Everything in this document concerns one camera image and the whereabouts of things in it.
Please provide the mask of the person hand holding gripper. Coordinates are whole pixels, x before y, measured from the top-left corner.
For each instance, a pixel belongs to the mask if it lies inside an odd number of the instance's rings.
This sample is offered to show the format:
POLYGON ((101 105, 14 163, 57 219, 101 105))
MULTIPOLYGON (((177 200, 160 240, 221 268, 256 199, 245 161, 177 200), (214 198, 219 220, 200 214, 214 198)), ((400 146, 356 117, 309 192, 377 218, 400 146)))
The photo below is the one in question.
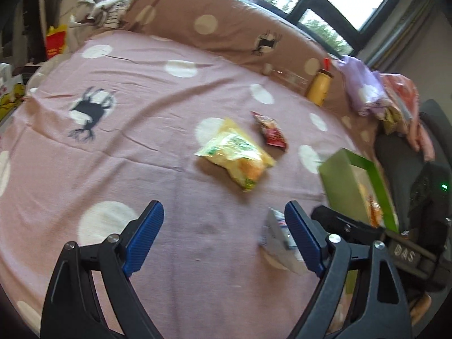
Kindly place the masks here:
POLYGON ((410 317, 411 317, 411 325, 415 326, 427 313, 429 308, 431 307, 432 299, 429 294, 424 294, 421 298, 419 298, 414 306, 411 308, 410 317))

